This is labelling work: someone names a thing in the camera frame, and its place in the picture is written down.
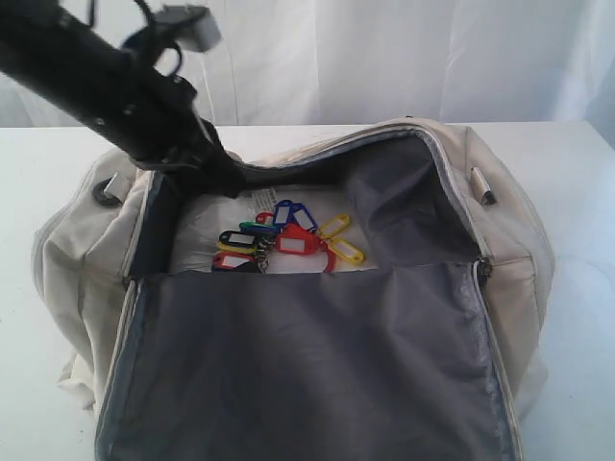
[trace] gray bag lining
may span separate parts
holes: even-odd
[[[379,269],[141,283],[99,459],[517,459],[480,252],[415,140],[339,170]]]

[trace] yellow key tag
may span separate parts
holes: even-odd
[[[220,243],[220,242],[218,242],[217,247],[223,252],[241,253],[242,255],[253,255],[257,251],[257,247],[250,247],[250,248],[232,247],[230,245],[225,245],[224,243]]]
[[[336,255],[351,264],[358,265],[365,260],[365,255],[357,247],[354,247],[343,238],[334,238],[329,242],[329,248]]]
[[[339,214],[335,216],[327,224],[321,226],[317,233],[322,238],[332,238],[344,231],[350,226],[350,216],[347,214]]]

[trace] white curtain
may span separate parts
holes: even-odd
[[[213,10],[224,37],[182,72],[216,124],[584,118],[615,145],[613,0],[191,3]],[[97,32],[114,45],[142,24],[131,0],[99,4]],[[86,0],[64,5],[85,17]],[[0,104],[0,126],[75,123],[6,78]]]

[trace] key tag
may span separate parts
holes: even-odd
[[[257,261],[248,255],[239,253],[217,253],[211,262],[212,272],[260,272]]]
[[[293,204],[292,221],[306,231],[313,232],[318,229],[316,221],[314,220],[312,215],[309,214],[308,209],[303,204],[298,204],[296,202]]]
[[[292,206],[290,200],[282,200],[276,205],[276,210],[273,213],[273,225],[283,228],[292,222]]]
[[[289,255],[313,255],[321,248],[321,240],[313,233],[290,223],[276,237],[276,250]]]
[[[264,211],[263,213],[257,214],[257,219],[255,220],[257,224],[264,224],[266,226],[273,226],[273,213],[268,213]]]
[[[275,226],[270,226],[267,224],[247,223],[247,222],[239,224],[239,229],[243,233],[249,233],[250,235],[262,235],[262,236],[272,236],[272,237],[278,235],[281,230],[280,228],[277,228]]]
[[[339,214],[335,216],[324,226],[321,226],[316,232],[321,238],[329,239],[338,235],[350,226],[351,219],[348,214]]]
[[[257,249],[257,239],[249,233],[225,230],[218,239],[218,248],[226,252],[251,255]]]
[[[329,248],[336,255],[350,262],[359,265],[365,260],[365,255],[355,246],[348,243],[341,237],[336,237],[329,242]]]

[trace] robotic arm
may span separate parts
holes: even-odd
[[[0,71],[117,145],[139,167],[180,176],[188,190],[236,196],[246,186],[241,167],[193,109],[196,90],[175,72],[154,68],[167,48],[181,58],[178,43],[201,52],[217,43],[209,9],[152,13],[143,0],[135,2],[148,25],[116,49],[58,0],[2,0]]]

